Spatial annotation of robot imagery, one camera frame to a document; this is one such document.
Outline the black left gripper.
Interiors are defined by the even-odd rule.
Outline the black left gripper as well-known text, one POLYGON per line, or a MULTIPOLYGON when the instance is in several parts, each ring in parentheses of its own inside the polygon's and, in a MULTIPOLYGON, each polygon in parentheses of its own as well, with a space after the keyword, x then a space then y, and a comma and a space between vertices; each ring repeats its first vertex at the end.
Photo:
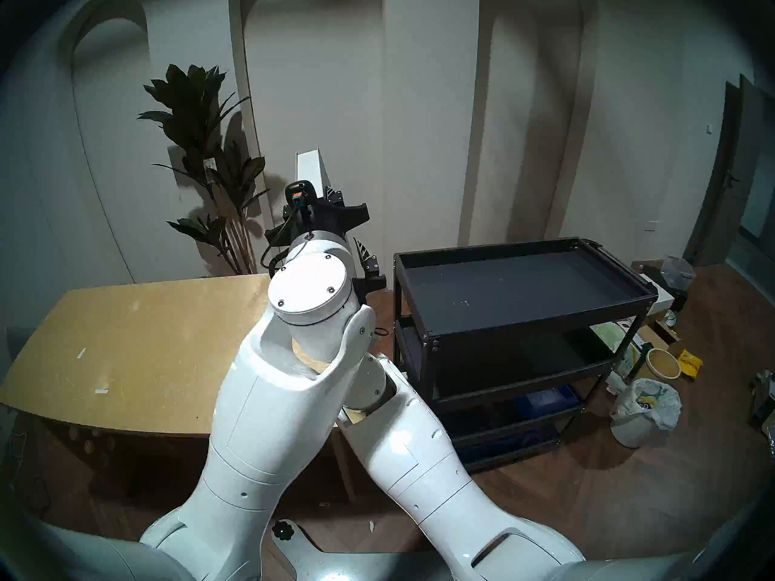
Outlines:
POLYGON ((342 191, 325 188, 325 202, 313 203, 295 211, 291 205, 283 209, 284 221, 265 231, 267 242, 294 242, 311 231, 327 231, 345 238, 348 231, 370 220, 366 204, 343 206, 342 191))

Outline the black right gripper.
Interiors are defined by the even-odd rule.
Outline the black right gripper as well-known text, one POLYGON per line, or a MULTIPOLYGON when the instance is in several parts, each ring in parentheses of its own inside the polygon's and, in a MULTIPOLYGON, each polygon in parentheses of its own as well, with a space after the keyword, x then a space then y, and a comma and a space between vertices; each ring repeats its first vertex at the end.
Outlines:
POLYGON ((353 290, 359 305, 362 306, 367 304, 367 295, 387 287, 387 279, 384 274, 379 274, 378 258, 357 238, 354 238, 353 242, 365 276, 353 278, 353 290))

